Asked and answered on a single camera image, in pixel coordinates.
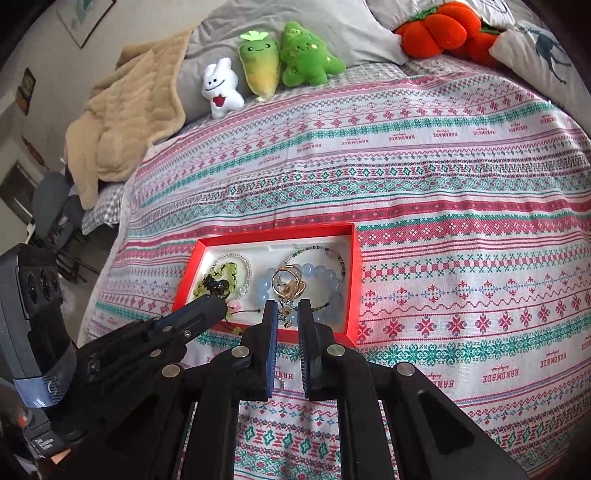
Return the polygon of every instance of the pink bead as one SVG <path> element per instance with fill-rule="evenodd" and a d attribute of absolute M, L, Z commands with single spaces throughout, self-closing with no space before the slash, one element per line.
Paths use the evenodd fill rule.
<path fill-rule="evenodd" d="M 228 308 L 233 312 L 237 312 L 238 310 L 240 310 L 240 302 L 237 300 L 230 300 L 228 302 Z"/>

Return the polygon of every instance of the plush toy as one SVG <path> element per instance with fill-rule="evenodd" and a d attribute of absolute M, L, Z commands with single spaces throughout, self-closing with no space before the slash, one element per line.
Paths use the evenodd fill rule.
<path fill-rule="evenodd" d="M 429 59 L 447 50 L 487 66 L 500 65 L 488 53 L 496 40 L 495 31 L 483 27 L 477 13 L 462 2 L 424 11 L 394 33 L 402 36 L 402 48 L 409 57 Z"/>
<path fill-rule="evenodd" d="M 273 96 L 281 71 L 279 44 L 268 36 L 267 32 L 252 30 L 242 34 L 240 38 L 244 42 L 238 50 L 246 82 L 260 102 Z"/>
<path fill-rule="evenodd" d="M 338 75 L 346 68 L 342 60 L 329 53 L 323 40 L 297 22 L 285 24 L 281 61 L 287 64 L 283 83 L 288 87 L 306 82 L 323 85 L 328 82 L 327 74 Z"/>
<path fill-rule="evenodd" d="M 244 98 L 236 91 L 238 76 L 232 70 L 232 61 L 223 58 L 212 63 L 203 73 L 203 96 L 212 107 L 212 117 L 223 118 L 228 112 L 244 106 Z"/>

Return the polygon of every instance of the gray pillow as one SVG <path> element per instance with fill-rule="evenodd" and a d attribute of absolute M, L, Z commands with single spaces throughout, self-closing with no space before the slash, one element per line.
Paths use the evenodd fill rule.
<path fill-rule="evenodd" d="M 408 60 L 401 37 L 376 21 L 365 0 L 229 0 L 191 35 L 177 80 L 187 123 L 211 112 L 201 95 L 205 67 L 229 57 L 238 75 L 238 91 L 244 97 L 253 95 L 238 57 L 239 36 L 249 30 L 269 32 L 281 44 L 283 28 L 290 20 L 322 38 L 348 67 L 372 61 L 402 65 Z"/>

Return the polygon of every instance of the orange tomato plush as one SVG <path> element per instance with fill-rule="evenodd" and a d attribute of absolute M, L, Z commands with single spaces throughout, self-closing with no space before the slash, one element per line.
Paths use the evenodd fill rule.
<path fill-rule="evenodd" d="M 488 53 L 496 36 L 480 31 L 476 12 L 461 2 L 448 2 L 405 23 L 394 33 L 402 36 L 402 48 L 409 57 L 429 59 L 448 50 L 460 58 L 496 66 Z"/>

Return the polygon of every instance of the striped blanket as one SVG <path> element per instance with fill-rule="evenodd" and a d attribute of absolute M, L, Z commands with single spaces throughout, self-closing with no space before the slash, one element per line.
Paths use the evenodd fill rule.
<path fill-rule="evenodd" d="M 418 365 L 536 476 L 591 401 L 590 141 L 498 73 L 404 69 L 356 67 L 148 153 L 83 332 L 168 313 L 196 238 L 354 221 L 359 350 Z M 237 342 L 206 332 L 183 362 Z M 304 399 L 296 345 L 276 376 L 271 401 L 241 404 L 236 478 L 340 478 L 336 405 Z"/>

